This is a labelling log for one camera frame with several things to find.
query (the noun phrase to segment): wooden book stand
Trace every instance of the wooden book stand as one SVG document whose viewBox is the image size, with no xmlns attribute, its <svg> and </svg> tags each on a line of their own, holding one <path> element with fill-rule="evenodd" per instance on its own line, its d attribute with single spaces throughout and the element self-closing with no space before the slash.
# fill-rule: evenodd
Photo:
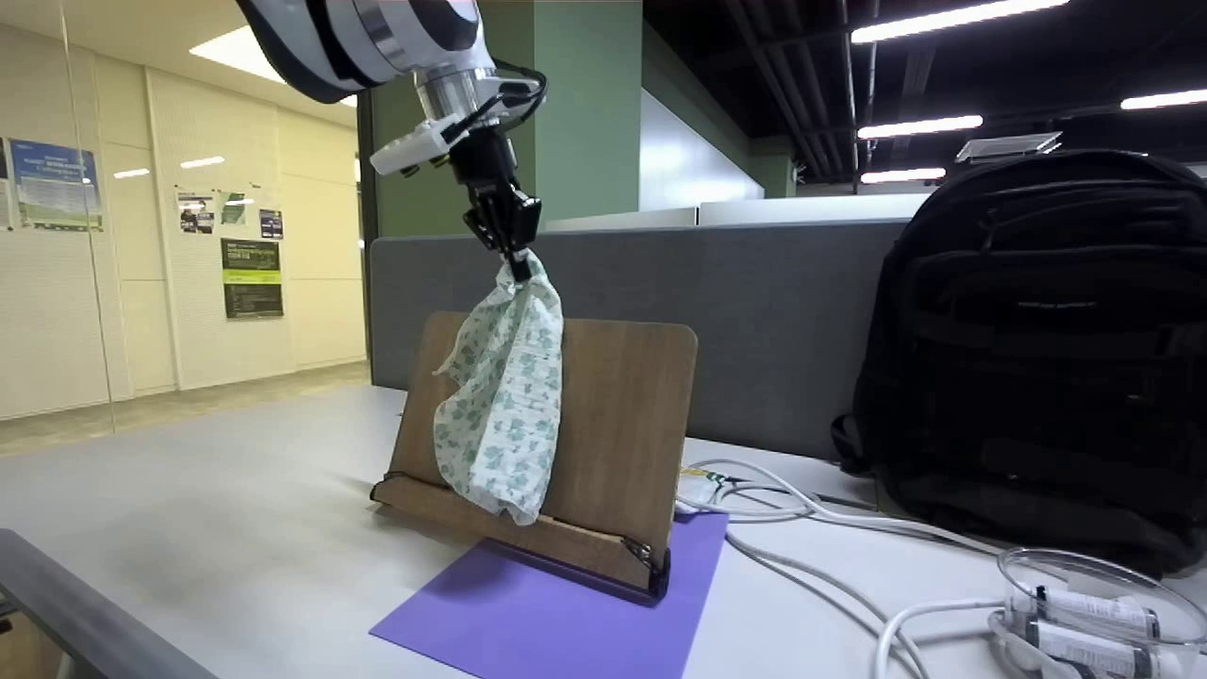
<svg viewBox="0 0 1207 679">
<path fill-rule="evenodd" d="M 520 547 L 569 572 L 660 598 L 676 517 L 680 452 L 692 385 L 692 334 L 682 326 L 564 322 L 564 385 L 554 481 L 543 517 L 518 530 L 452 493 L 435 466 L 435 370 L 462 317 L 428 317 L 389 474 L 374 499 L 441 530 Z"/>
</svg>

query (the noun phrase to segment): gray partition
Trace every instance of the gray partition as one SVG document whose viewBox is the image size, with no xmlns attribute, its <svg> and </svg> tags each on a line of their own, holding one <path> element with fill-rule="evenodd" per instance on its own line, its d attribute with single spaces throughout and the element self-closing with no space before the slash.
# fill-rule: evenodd
<svg viewBox="0 0 1207 679">
<path fill-rule="evenodd" d="M 828 452 L 848 408 L 877 266 L 902 222 L 548 235 L 564 317 L 680 322 L 701 337 L 690 434 Z M 472 311 L 495 257 L 472 237 L 368 245 L 368 365 L 407 388 L 422 322 Z"/>
</svg>

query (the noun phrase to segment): table surface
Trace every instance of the table surface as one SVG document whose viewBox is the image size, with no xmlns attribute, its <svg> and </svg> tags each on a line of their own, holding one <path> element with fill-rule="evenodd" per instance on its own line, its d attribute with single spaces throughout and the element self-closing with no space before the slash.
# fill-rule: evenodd
<svg viewBox="0 0 1207 679">
<path fill-rule="evenodd" d="M 460 677 L 368 637 L 394 603 L 466 551 L 368 506 L 398 393 L 342 388 L 235 414 L 123 430 L 0 461 L 0 525 L 216 677 Z M 717 443 L 824 493 L 872 499 L 828 466 Z M 739 525 L 736 537 L 842 572 L 877 608 L 1004 598 L 988 557 L 824 525 Z M 1175 590 L 1207 603 L 1207 567 Z M 979 616 L 910 625 L 943 677 L 1004 677 Z M 817 598 L 724 547 L 686 677 L 868 677 L 872 637 Z"/>
</svg>

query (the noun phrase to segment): purple mat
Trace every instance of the purple mat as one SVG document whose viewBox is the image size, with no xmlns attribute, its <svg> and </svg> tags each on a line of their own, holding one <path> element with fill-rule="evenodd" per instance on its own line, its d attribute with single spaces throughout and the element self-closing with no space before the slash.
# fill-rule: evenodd
<svg viewBox="0 0 1207 679">
<path fill-rule="evenodd" d="M 484 679 L 670 679 L 686 667 L 721 544 L 724 517 L 676 525 L 670 586 L 651 608 L 554 577 L 504 551 L 472 547 L 383 616 L 374 637 Z"/>
</svg>

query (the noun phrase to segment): fluorescent light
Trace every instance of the fluorescent light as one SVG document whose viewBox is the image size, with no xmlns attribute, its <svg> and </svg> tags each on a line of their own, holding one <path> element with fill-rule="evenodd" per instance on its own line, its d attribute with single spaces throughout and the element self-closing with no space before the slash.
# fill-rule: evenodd
<svg viewBox="0 0 1207 679">
<path fill-rule="evenodd" d="M 266 66 L 266 56 L 259 54 L 259 43 L 257 43 L 257 33 L 250 27 L 238 27 L 228 33 L 210 38 L 210 43 L 201 43 L 189 54 L 201 56 L 201 62 L 216 62 L 221 69 L 257 77 L 257 80 L 284 82 L 275 77 L 275 69 Z"/>
<path fill-rule="evenodd" d="M 1028 13 L 1049 13 L 1049 8 L 1064 8 L 1067 0 L 997 0 L 997 5 L 971 5 L 971 8 L 953 8 L 953 13 L 934 13 L 934 15 L 914 15 L 914 19 L 899 19 L 899 24 L 872 24 L 860 27 L 853 33 L 857 47 L 872 47 L 872 43 L 899 43 L 910 33 L 934 33 L 934 29 L 953 29 L 953 27 L 968 27 L 968 24 L 990 24 L 990 19 L 1005 19 L 1005 15 L 1028 15 Z"/>
<path fill-rule="evenodd" d="M 948 176 L 943 168 L 914 168 L 914 169 L 863 174 L 863 184 L 905 184 L 905 183 L 938 183 L 938 176 Z"/>
<path fill-rule="evenodd" d="M 149 174 L 148 168 L 132 168 L 132 169 L 115 169 L 113 176 L 132 183 L 132 176 L 148 176 L 148 174 Z"/>
<path fill-rule="evenodd" d="M 964 131 L 979 129 L 983 117 L 931 117 L 931 122 L 899 122 L 899 125 L 868 125 L 860 140 L 892 140 L 892 136 L 938 136 L 938 131 Z"/>
<path fill-rule="evenodd" d="M 1122 108 L 1207 107 L 1207 90 L 1144 95 L 1144 97 L 1122 97 L 1121 107 L 1122 107 Z"/>
<path fill-rule="evenodd" d="M 186 157 L 179 169 L 205 169 L 205 168 L 221 168 L 221 154 L 206 154 L 206 157 Z"/>
</svg>

